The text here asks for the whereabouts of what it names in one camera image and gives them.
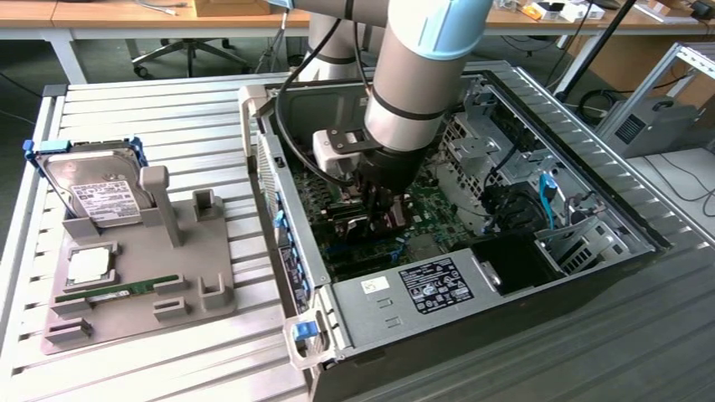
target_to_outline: aluminum table surface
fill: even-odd
[[[137,135],[149,164],[167,168],[171,200],[189,198],[198,188],[213,188],[222,197],[237,313],[43,356],[38,341],[63,208],[45,181],[26,178],[33,176],[29,171],[23,184],[37,196],[25,211],[15,210],[14,219],[25,217],[29,223],[0,360],[0,394],[7,400],[306,400],[302,373],[286,357],[283,314],[247,183],[237,114],[237,88],[282,79],[283,75],[246,75],[73,85],[65,96],[43,98],[35,139],[98,141]],[[27,194],[26,187],[18,199]],[[13,225],[9,237],[21,245],[19,226]],[[10,257],[5,252],[3,270]]]

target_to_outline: workbench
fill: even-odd
[[[195,17],[191,7],[177,8],[177,16],[139,7],[131,0],[101,0],[94,3],[62,3],[54,0],[6,1],[14,10],[0,8],[0,39],[39,39],[51,44],[58,62],[71,84],[85,84],[86,75],[74,41],[81,39],[125,39],[129,55],[138,51],[130,39],[245,38],[271,37],[281,13],[242,17]],[[586,36],[560,90],[573,77],[584,56],[593,48],[614,11],[605,10],[601,20],[588,20],[578,35]],[[285,37],[306,36],[307,13],[294,10],[287,18]],[[492,9],[485,35],[572,35],[577,23],[558,19],[533,21],[522,13]],[[613,35],[702,35],[705,27],[694,24],[664,24],[637,10],[630,10]]]
[[[470,67],[510,68],[504,62]],[[62,207],[27,164],[0,265],[0,331],[7,325],[0,389],[7,400],[306,400],[279,335],[283,314],[246,182],[237,107],[241,85],[283,79],[273,74],[70,85],[65,96],[43,98],[35,142],[135,134],[149,163],[167,168],[171,199],[205,187],[223,197],[237,313],[43,356],[38,339]],[[544,107],[569,114],[558,104]],[[593,153],[597,139],[565,134],[564,141],[672,243],[669,253],[564,317],[350,402],[710,399],[715,239],[656,183],[633,168],[613,169],[609,157]]]

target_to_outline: hard drive label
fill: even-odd
[[[429,314],[473,298],[450,258],[400,271],[416,310]]]
[[[70,186],[74,197],[94,222],[138,215],[131,189],[126,181]]]

